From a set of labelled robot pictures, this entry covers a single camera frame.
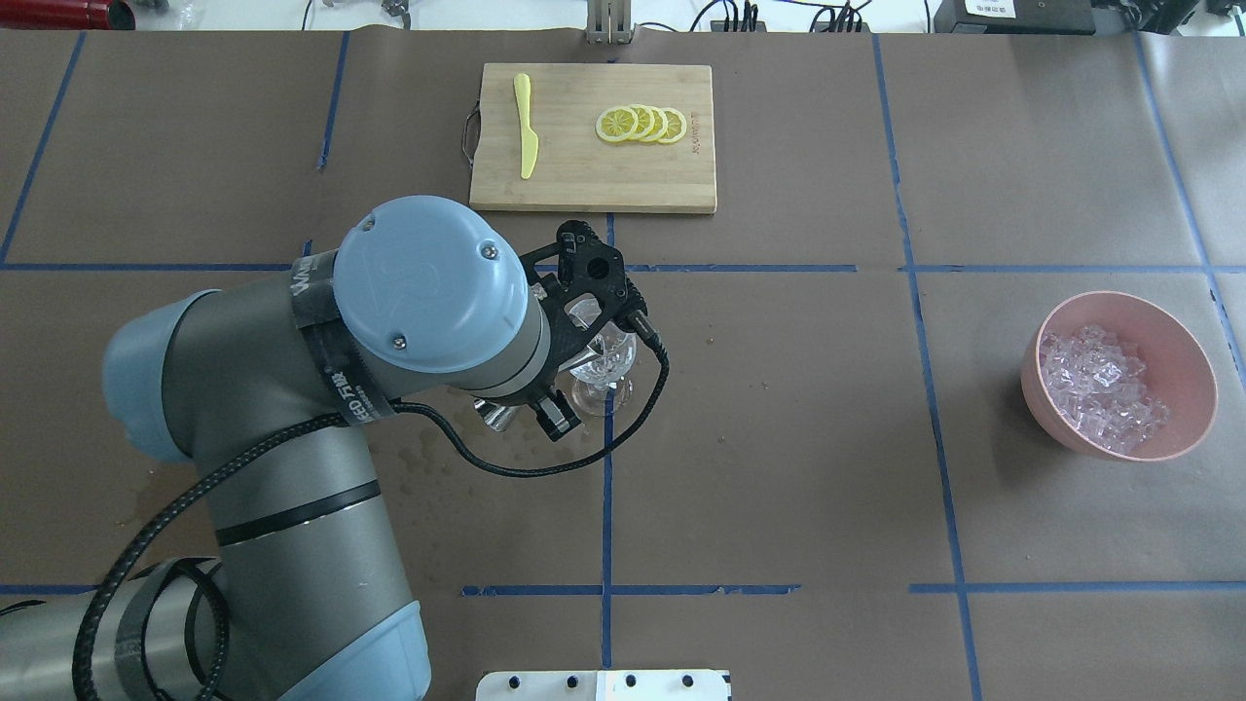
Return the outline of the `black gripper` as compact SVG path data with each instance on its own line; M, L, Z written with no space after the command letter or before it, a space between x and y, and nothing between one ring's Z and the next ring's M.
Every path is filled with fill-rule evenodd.
M584 220L566 220L548 245L522 254L528 285L545 293L540 305L548 322L551 356L574 356L588 347L606 322L649 341L648 303L625 271L622 253L597 237ZM593 298L596 322L578 327L569 308L579 298ZM535 420L551 442L559 442L582 422L557 387L543 387L532 400Z

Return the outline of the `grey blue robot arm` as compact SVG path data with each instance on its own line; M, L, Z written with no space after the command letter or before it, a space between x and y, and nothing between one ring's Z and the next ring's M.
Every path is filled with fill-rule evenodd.
M130 540L93 591L2 611L5 700L421 700L421 608L366 426L427 417L455 387L495 430L530 407L548 440L579 420L558 374L606 324L672 364L623 254L584 220L521 256L467 205L374 207L287 274L209 289L125 325L105 354L130 443L199 479Z

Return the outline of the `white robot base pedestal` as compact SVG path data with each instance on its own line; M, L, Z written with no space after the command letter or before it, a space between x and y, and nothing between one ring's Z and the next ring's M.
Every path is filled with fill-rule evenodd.
M495 671L477 684L476 700L731 700L728 671L624 669Z

